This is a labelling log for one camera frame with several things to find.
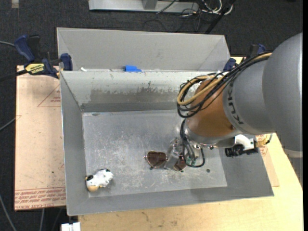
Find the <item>white toy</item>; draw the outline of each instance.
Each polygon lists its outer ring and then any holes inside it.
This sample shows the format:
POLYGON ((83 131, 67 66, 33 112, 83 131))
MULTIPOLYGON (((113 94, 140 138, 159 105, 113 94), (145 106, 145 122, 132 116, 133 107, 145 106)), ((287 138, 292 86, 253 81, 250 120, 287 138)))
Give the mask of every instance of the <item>white toy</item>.
POLYGON ((112 180, 113 174, 110 170, 104 168, 96 172, 94 175, 86 177, 86 185, 90 192, 95 192, 99 188, 106 187, 112 180))

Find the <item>clamp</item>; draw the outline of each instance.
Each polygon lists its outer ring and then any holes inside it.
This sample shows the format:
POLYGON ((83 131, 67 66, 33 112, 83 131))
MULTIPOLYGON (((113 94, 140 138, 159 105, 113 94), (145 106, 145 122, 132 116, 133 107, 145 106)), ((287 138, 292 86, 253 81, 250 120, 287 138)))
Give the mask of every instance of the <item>clamp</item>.
POLYGON ((39 36, 22 35, 15 40, 14 45, 22 56, 27 59, 24 70, 17 72, 17 75, 29 73, 31 75, 47 75, 59 78, 59 71, 51 63, 60 63, 64 65, 63 70, 73 70, 72 60, 69 54, 63 53, 59 59, 49 61, 47 58, 41 58, 39 53, 39 36))

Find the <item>gray carpet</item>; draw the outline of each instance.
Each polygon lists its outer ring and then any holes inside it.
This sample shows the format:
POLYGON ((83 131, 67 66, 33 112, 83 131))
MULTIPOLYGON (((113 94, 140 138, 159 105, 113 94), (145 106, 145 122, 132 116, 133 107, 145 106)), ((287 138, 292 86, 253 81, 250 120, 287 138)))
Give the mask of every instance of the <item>gray carpet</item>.
MULTIPOLYGON (((184 21, 167 13, 89 12, 88 0, 19 0, 19 9, 12 9, 11 0, 0 0, 0 40, 13 42, 22 34, 39 34, 41 51, 49 51, 51 57, 57 56, 56 27, 204 33, 208 27, 204 20, 213 17, 203 16, 195 32, 195 18, 184 21), (150 19, 161 22, 147 22, 150 19)), ((243 55, 252 43, 273 50, 302 29, 303 0, 237 0, 233 12, 224 16, 211 34, 225 35, 231 54, 243 55)), ((15 66, 25 62, 13 47, 0 44, 0 77, 14 73, 15 66)), ((0 83, 0 127, 15 116, 15 84, 14 79, 0 83)), ((14 140, 12 123, 0 131, 0 193, 17 230, 37 231, 41 211, 13 211, 14 140)), ((48 210, 43 230, 51 229, 57 213, 48 210)), ((11 230, 1 207, 0 230, 11 230)))

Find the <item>sunglasses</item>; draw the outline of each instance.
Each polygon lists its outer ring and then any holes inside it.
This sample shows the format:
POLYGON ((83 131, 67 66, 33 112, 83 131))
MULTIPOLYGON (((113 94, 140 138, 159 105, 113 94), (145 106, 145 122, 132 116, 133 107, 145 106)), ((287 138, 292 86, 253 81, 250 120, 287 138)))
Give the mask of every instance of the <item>sunglasses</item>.
MULTIPOLYGON (((144 158, 145 160, 147 160, 147 162, 151 166, 150 169, 160 168, 164 166, 165 163, 168 161, 167 155, 164 152, 150 151, 144 158)), ((187 165, 184 161, 184 158, 182 156, 179 156, 179 159, 173 166, 173 169, 175 171, 182 171, 183 169, 185 169, 186 166, 187 165)))

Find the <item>blue object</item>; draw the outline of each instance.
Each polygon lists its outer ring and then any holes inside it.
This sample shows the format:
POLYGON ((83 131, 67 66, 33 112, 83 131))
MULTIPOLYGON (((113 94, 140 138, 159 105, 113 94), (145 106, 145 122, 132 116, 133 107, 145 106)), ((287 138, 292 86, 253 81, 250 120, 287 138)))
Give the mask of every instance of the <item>blue object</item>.
POLYGON ((259 46, 259 49, 257 51, 257 54, 260 54, 266 51, 265 46, 263 44, 258 44, 258 46, 259 46))
POLYGON ((33 62, 35 60, 35 56, 32 53, 30 47, 28 46, 28 35, 22 35, 18 39, 15 40, 14 45, 18 50, 19 54, 23 55, 28 62, 33 62))
POLYGON ((56 70, 53 66, 51 66, 49 61, 46 58, 42 59, 42 63, 44 63, 45 66, 46 66, 46 70, 43 73, 43 75, 58 78, 58 76, 57 76, 58 70, 56 70))
POLYGON ((71 56, 67 53, 63 53, 60 56, 61 61, 63 62, 64 65, 64 70, 72 71, 73 70, 73 63, 71 60, 71 56))
POLYGON ((126 65, 125 66, 125 69, 124 69, 125 72, 142 72, 141 69, 138 69, 136 66, 131 66, 131 65, 126 65))
POLYGON ((231 69, 234 68, 235 64, 236 64, 236 60, 234 58, 230 58, 227 61, 226 65, 224 66, 223 71, 230 71, 231 69))

